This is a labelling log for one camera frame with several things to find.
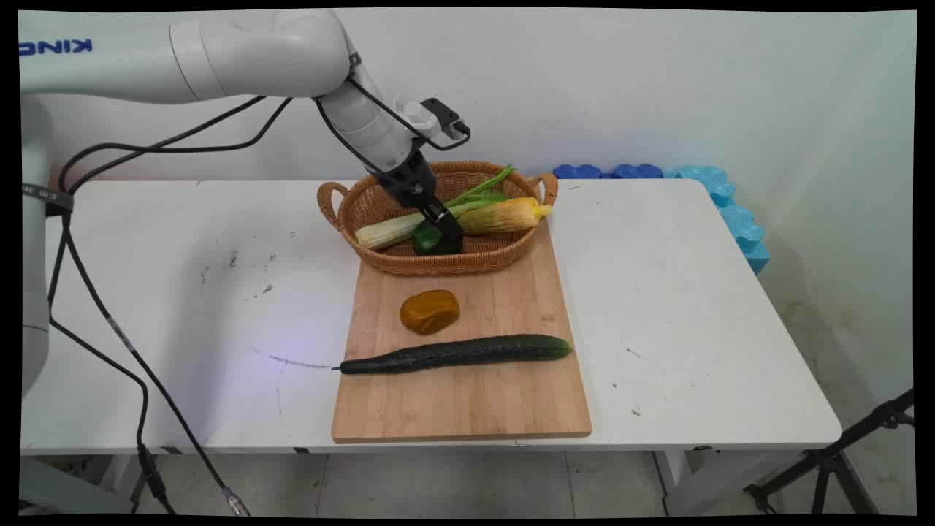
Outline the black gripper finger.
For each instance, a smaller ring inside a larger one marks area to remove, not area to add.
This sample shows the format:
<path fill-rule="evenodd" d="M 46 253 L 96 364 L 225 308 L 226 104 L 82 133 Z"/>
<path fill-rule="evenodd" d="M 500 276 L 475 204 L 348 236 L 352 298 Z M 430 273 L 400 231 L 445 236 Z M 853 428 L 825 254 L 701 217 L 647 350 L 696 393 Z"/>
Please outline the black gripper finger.
<path fill-rule="evenodd" d="M 425 220 L 442 231 L 445 242 L 455 245 L 456 254 L 461 253 L 464 232 L 453 213 L 439 199 L 432 199 L 425 213 Z"/>
<path fill-rule="evenodd" d="M 455 254 L 455 245 L 445 242 L 442 231 L 425 220 L 418 224 L 418 254 Z"/>

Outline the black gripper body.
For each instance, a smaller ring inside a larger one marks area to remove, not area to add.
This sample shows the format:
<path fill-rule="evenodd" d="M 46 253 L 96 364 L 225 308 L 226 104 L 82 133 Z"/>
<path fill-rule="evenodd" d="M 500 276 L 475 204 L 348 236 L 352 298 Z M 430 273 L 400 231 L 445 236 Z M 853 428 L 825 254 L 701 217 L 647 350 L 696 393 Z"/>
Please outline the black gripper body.
<path fill-rule="evenodd" d="M 440 209 L 440 200 L 435 196 L 438 181 L 419 149 L 413 149 L 395 169 L 376 174 L 376 180 L 402 207 Z"/>

